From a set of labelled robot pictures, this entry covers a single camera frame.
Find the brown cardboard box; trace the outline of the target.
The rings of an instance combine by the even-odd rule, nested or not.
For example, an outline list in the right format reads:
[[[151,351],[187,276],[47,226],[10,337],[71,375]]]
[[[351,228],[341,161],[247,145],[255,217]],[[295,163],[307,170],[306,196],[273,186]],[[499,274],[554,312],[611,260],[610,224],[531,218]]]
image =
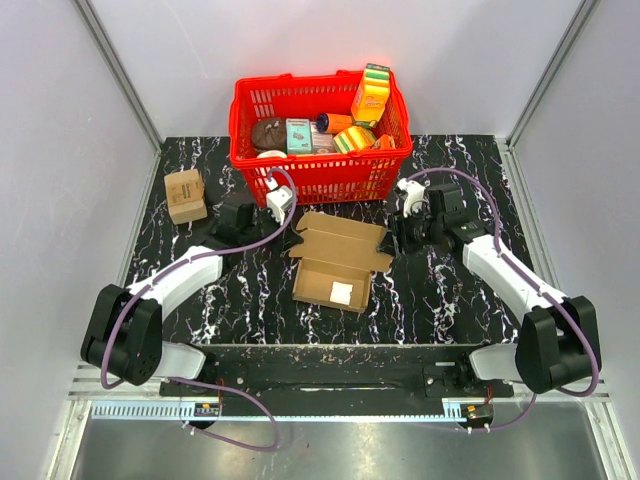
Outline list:
[[[321,212],[305,213],[296,230],[304,243],[288,255],[298,261],[295,301],[362,313],[367,309],[372,276],[389,270],[393,257],[376,250],[386,228]],[[353,285],[351,303],[329,299],[333,282]]]

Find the small white paper card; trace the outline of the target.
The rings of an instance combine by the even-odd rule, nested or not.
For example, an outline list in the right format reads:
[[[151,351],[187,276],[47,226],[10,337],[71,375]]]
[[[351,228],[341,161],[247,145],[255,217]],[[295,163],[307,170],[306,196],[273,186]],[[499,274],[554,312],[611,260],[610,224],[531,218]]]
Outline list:
[[[351,303],[352,292],[352,284],[333,282],[329,299],[332,303],[349,305]]]

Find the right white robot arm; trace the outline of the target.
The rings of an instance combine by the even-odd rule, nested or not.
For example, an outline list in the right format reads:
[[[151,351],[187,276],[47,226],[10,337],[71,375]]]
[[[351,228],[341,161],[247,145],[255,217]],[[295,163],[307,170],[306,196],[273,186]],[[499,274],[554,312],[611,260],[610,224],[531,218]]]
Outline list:
[[[460,392],[476,396],[491,380],[522,383],[535,394],[566,391],[582,379],[598,383],[601,356],[591,301],[569,297],[539,278],[493,225],[465,206],[458,186],[425,187],[401,179],[396,192],[403,204],[389,218],[384,252],[439,248],[486,283],[519,323],[516,343],[479,347],[456,369]]]

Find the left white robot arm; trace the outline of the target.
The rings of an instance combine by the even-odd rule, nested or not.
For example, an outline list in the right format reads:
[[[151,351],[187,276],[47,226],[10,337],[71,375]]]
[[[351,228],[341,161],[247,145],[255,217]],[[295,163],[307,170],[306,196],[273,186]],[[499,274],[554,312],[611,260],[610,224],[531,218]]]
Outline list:
[[[166,318],[203,287],[230,273],[245,252],[277,239],[293,220],[296,200],[223,204],[177,260],[126,287],[98,294],[80,349],[81,359],[100,370],[101,386],[140,386],[154,378],[181,378],[195,395],[211,392],[215,369],[199,348],[163,339]]]

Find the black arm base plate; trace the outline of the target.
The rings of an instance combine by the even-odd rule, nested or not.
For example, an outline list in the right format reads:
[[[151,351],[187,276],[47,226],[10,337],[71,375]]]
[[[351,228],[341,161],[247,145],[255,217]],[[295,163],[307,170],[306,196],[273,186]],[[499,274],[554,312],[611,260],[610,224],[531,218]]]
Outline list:
[[[512,386],[472,373],[472,345],[212,345],[199,381],[253,395],[376,389],[425,398],[507,399]]]

